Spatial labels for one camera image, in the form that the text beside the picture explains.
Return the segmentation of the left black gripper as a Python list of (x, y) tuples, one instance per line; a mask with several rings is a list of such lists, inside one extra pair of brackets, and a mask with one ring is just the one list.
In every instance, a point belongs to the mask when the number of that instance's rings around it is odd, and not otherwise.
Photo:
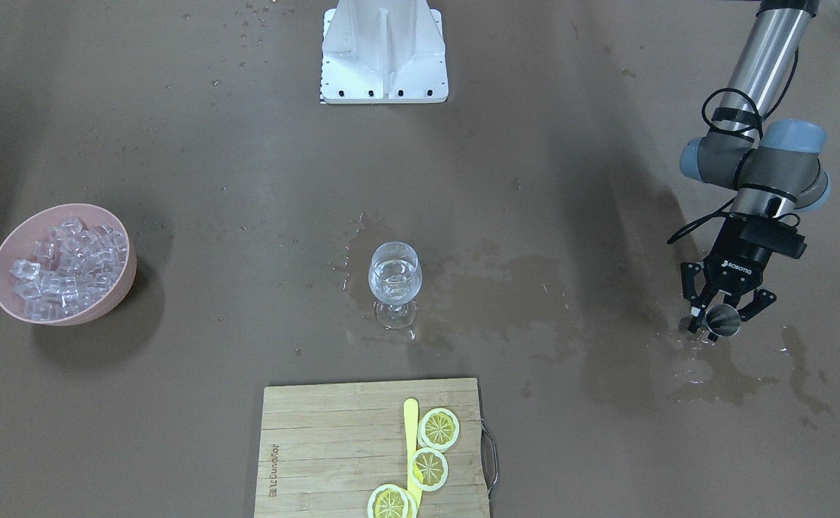
[[(710, 302), (719, 294), (724, 299), (735, 299), (740, 322), (748, 322), (777, 301), (774, 292), (762, 288), (763, 274), (769, 259), (774, 255), (739, 239), (739, 230), (749, 217), (745, 215), (715, 215), (723, 219), (723, 225), (702, 262), (680, 263), (682, 297), (689, 302), (690, 315), (686, 328), (694, 335), (713, 337), (715, 333), (706, 321)], [(702, 275), (702, 288), (698, 288), (698, 276)], [(739, 308), (745, 295), (751, 294), (751, 302)]]

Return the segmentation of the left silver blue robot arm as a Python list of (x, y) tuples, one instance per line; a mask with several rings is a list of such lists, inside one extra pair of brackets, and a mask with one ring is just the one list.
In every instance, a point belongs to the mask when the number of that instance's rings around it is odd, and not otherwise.
[(703, 107), (706, 135), (692, 139), (680, 158), (686, 177), (733, 192), (712, 213), (677, 230), (669, 244), (721, 219), (705, 259), (680, 266), (682, 295), (690, 305), (687, 331), (710, 341), (733, 337), (744, 322), (776, 301), (763, 288), (769, 259), (800, 258), (807, 243), (800, 213), (817, 209), (831, 193), (821, 165), (826, 131), (814, 122), (774, 120), (797, 73), (799, 45), (817, 1), (762, 1), (725, 88)]

